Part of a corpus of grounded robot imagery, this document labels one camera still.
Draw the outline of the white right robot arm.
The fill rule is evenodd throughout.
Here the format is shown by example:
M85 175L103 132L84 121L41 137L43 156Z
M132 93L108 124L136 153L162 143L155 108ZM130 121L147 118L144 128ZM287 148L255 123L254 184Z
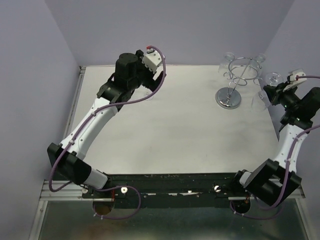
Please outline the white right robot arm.
M282 105L277 151L253 172L238 171L230 183L230 191L241 196L249 192L259 198L269 209L277 207L301 184L297 175L297 159L303 141L315 130L312 118L320 109L320 89L313 87L303 98L295 94L297 88L288 89L287 83L266 85L262 93L272 105Z

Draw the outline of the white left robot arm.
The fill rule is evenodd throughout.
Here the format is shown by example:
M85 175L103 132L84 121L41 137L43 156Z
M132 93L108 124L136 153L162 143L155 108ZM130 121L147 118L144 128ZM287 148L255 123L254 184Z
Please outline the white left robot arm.
M147 46L146 52L137 50L136 53L120 54L114 72L99 88L85 117L59 144L48 146L50 191L56 191L52 182L54 174L58 173L68 183L90 186L99 197L107 197L111 191L108 176L84 161L87 152L107 122L124 105L139 103L155 95L166 75L165 56L155 46Z

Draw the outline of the clear wine glass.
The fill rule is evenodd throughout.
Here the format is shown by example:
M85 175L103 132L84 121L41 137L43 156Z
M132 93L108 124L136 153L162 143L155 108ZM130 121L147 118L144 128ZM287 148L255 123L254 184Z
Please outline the clear wine glass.
M143 97L146 98L146 101L150 101L153 99L153 92L150 91L149 89L146 89L144 92L143 92Z
M264 77L258 77L253 82L256 85L259 84L262 89L253 96L251 109L255 112L262 112L271 105L263 87L276 87L283 82L283 77L278 72L269 72Z

